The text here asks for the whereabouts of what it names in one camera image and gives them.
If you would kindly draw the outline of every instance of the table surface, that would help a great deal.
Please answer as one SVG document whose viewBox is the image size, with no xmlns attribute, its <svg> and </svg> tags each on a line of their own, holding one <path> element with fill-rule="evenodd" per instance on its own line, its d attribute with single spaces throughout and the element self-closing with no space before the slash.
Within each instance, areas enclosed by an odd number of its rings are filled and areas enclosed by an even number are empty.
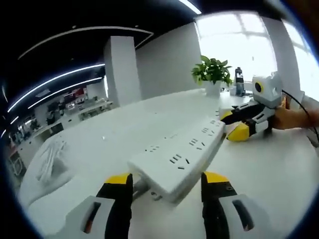
<svg viewBox="0 0 319 239">
<path fill-rule="evenodd" d="M 174 134 L 216 111 L 248 101 L 222 93 L 220 100 L 203 90 L 152 98 L 102 113 L 56 135 L 67 142 L 74 178 L 27 210 L 43 235 L 59 231 L 65 216 L 89 195 L 96 195 L 106 178 L 128 171 L 127 161 L 150 143 Z M 48 139 L 37 155 L 54 138 Z M 21 185 L 34 177 L 33 160 Z M 300 221 L 319 183 L 319 160 L 302 129 L 273 130 L 247 142 L 223 141 L 207 171 L 227 176 L 238 194 L 246 194 L 269 214 L 271 225 L 286 236 Z M 153 201 L 145 193 L 132 204 L 130 238 L 206 238 L 197 183 L 178 205 Z"/>
</svg>

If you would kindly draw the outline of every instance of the led light strip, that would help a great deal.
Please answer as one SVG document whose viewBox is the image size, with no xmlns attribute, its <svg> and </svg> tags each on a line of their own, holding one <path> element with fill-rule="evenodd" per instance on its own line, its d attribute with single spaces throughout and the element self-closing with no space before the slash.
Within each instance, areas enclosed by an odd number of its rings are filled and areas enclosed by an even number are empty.
<svg viewBox="0 0 319 239">
<path fill-rule="evenodd" d="M 98 78 L 94 78 L 94 79 L 91 79 L 91 80 L 83 81 L 83 82 L 74 84 L 74 85 L 72 85 L 72 86 L 68 86 L 68 87 L 66 87 L 66 88 L 63 88 L 63 89 L 61 89 L 61 90 L 58 90 L 57 92 L 54 92 L 54 93 L 52 93 L 52 94 L 50 94 L 50 95 L 48 95 L 48 96 L 42 98 L 41 100 L 35 102 L 33 105 L 29 106 L 28 109 L 29 109 L 29 108 L 32 108 L 33 106 L 35 106 L 35 105 L 37 105 L 37 104 L 39 104 L 41 101 L 44 101 L 45 99 L 47 99 L 47 98 L 49 98 L 49 97 L 51 97 L 51 96 L 53 96 L 53 95 L 55 95 L 55 94 L 58 94 L 58 93 L 61 92 L 61 91 L 67 90 L 67 89 L 69 89 L 69 88 L 72 88 L 72 87 L 75 87 L 75 86 L 78 86 L 78 85 L 81 85 L 81 84 L 84 84 L 84 83 L 88 83 L 88 82 L 92 82 L 92 81 L 97 81 L 97 80 L 100 80 L 101 78 L 102 78 L 102 77 L 98 77 Z"/>
<path fill-rule="evenodd" d="M 5 132 L 6 132 L 6 129 L 2 132 L 2 134 L 1 134 L 1 137 L 0 137 L 0 138 L 2 138 L 2 136 L 5 134 Z"/>
<path fill-rule="evenodd" d="M 198 10 L 197 7 L 195 7 L 192 3 L 190 3 L 189 1 L 187 0 L 179 0 L 181 3 L 185 4 L 187 7 L 189 7 L 194 13 L 196 13 L 197 15 L 198 14 L 201 14 L 201 11 Z"/>
<path fill-rule="evenodd" d="M 67 75 L 70 75 L 72 73 L 75 73 L 75 72 L 78 72 L 78 71 L 84 71 L 84 70 L 87 70 L 87 69 L 91 69 L 91 68 L 94 68 L 94 67 L 100 67 L 100 66 L 105 66 L 105 64 L 98 64 L 98 65 L 94 65 L 94 66 L 88 66 L 88 67 L 84 67 L 84 68 L 80 68 L 80 69 L 77 69 L 77 70 L 74 70 L 74 71 L 70 71 L 70 72 L 67 72 L 67 73 L 64 73 L 62 75 L 59 75 L 57 77 L 54 77 L 52 78 L 51 80 L 48 80 L 44 83 L 42 83 L 41 85 L 38 85 L 37 87 L 33 88 L 32 90 L 30 90 L 29 92 L 27 92 L 26 94 L 24 94 L 21 98 L 19 98 L 12 106 L 10 106 L 10 108 L 7 110 L 7 112 L 9 113 L 20 101 L 22 101 L 25 97 L 27 97 L 28 95 L 30 95 L 32 92 L 34 92 L 35 90 L 39 89 L 40 87 L 56 80 L 56 79 L 59 79 L 63 76 L 67 76 Z"/>
<path fill-rule="evenodd" d="M 14 120 L 12 120 L 10 124 L 13 124 L 18 118 L 19 118 L 19 116 L 15 117 Z"/>
</svg>

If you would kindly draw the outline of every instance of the power strip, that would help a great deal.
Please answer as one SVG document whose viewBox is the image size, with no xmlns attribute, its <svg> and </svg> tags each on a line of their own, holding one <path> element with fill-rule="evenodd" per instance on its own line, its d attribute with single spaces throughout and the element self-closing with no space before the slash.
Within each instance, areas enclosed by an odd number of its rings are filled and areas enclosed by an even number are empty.
<svg viewBox="0 0 319 239">
<path fill-rule="evenodd" d="M 128 164 L 151 189 L 173 202 L 192 176 L 203 170 L 223 136 L 224 126 L 219 120 L 203 120 L 169 140 L 151 145 Z"/>
</svg>

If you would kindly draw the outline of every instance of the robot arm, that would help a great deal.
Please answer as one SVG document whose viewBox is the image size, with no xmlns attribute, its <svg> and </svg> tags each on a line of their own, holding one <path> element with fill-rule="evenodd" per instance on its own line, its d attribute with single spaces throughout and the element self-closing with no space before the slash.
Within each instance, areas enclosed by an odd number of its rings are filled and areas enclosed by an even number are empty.
<svg viewBox="0 0 319 239">
<path fill-rule="evenodd" d="M 272 126 L 276 107 L 281 104 L 282 82 L 272 77 L 253 78 L 253 99 L 227 112 L 221 119 L 226 125 L 241 121 L 227 136 L 230 141 L 245 141 Z"/>
</svg>

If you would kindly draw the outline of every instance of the window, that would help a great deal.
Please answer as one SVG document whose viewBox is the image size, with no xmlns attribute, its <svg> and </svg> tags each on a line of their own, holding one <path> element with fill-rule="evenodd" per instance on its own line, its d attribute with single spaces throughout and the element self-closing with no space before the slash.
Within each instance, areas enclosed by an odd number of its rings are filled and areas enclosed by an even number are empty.
<svg viewBox="0 0 319 239">
<path fill-rule="evenodd" d="M 317 101 L 319 95 L 319 66 L 306 40 L 290 23 L 283 20 L 288 35 L 293 43 L 300 79 L 300 89 Z"/>
<path fill-rule="evenodd" d="M 202 55 L 228 60 L 235 69 L 243 70 L 244 80 L 254 75 L 270 76 L 277 70 L 273 48 L 261 18 L 252 12 L 224 12 L 196 20 Z"/>
</svg>

